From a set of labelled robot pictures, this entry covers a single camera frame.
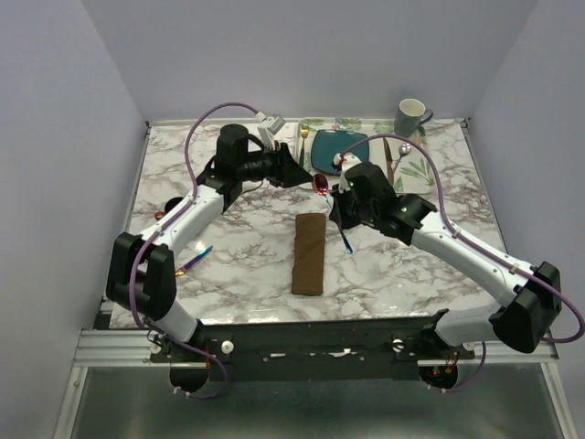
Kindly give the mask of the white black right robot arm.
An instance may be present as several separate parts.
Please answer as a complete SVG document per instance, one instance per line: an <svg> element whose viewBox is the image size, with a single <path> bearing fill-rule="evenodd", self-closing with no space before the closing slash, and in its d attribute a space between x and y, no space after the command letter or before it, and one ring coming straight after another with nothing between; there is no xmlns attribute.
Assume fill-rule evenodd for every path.
<svg viewBox="0 0 585 439"><path fill-rule="evenodd" d="M453 347L482 341L501 341L518 352L531 353L558 316L559 299L520 273L528 269L538 279L557 286L556 267L548 262L534 267L503 252L496 253L503 265L489 260L480 252L485 242L473 239L470 245L464 244L462 230L448 230L432 203L418 195L397 195L379 166L346 155L332 197L330 218L344 229L368 226L430 253L492 296L488 305L438 312L420 336L427 356L438 359Z"/></svg>

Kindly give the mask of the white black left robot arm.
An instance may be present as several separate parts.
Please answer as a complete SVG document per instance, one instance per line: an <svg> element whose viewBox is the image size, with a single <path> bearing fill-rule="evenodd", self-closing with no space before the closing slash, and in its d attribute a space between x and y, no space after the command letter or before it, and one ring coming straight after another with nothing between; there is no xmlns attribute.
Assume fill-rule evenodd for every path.
<svg viewBox="0 0 585 439"><path fill-rule="evenodd" d="M257 136L240 124L219 131L216 153L189 192L149 229L120 234L113 244L106 295L172 337L171 349L183 361L196 359L203 348L200 322L176 298L175 257L209 223L238 198L246 182L267 180L275 187L309 183L311 174L293 158L286 143L251 151Z"/></svg>

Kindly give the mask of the iridescent rainbow spoon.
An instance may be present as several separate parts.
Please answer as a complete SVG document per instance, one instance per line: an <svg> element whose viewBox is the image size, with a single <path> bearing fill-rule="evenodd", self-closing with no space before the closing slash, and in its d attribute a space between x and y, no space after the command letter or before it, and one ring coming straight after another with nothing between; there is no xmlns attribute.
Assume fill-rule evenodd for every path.
<svg viewBox="0 0 585 439"><path fill-rule="evenodd" d="M314 174L313 180L312 180L312 187L313 187L314 192L324 199L330 212L333 213L334 212L334 205L332 204L332 202L329 200L329 197L328 197L329 183L328 183L326 176L324 174L320 174L320 173ZM338 219L335 220L335 224L338 228L341 239L346 247L346 252L348 254L353 254L354 253L353 248L352 248L350 242L348 241Z"/></svg>

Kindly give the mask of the brown cloth napkin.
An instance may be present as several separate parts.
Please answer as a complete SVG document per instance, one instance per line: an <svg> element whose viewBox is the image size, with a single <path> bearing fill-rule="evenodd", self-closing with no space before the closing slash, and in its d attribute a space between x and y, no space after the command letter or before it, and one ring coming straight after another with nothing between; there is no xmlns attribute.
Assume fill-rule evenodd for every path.
<svg viewBox="0 0 585 439"><path fill-rule="evenodd" d="M323 213L305 213L295 218L292 294L323 294L325 224Z"/></svg>

